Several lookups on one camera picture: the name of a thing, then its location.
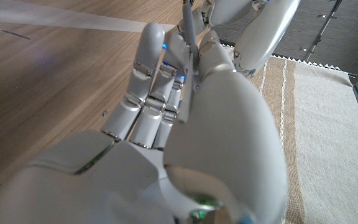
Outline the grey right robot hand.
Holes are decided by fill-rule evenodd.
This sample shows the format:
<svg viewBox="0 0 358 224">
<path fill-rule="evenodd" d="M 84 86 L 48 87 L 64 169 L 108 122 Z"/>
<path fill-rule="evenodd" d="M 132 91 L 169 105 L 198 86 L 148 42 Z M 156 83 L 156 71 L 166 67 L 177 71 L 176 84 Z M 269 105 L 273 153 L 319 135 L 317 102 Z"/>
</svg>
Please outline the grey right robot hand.
<svg viewBox="0 0 358 224">
<path fill-rule="evenodd" d="M 201 83 L 179 101 L 190 54 L 158 58 L 161 26 L 142 31 L 125 97 L 101 131 L 36 154 L 0 186 L 0 223 L 278 223 L 287 168 L 271 110 L 214 32 Z"/>
</svg>

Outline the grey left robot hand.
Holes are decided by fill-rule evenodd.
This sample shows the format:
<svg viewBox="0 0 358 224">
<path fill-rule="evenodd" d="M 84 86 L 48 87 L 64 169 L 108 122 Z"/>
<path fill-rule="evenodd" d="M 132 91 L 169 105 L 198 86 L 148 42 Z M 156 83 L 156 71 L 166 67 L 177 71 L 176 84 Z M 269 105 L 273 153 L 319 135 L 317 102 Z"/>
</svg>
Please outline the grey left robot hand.
<svg viewBox="0 0 358 224">
<path fill-rule="evenodd" d="M 251 9 L 253 0 L 204 0 L 192 10 L 196 35 L 207 28 L 234 22 Z"/>
</svg>

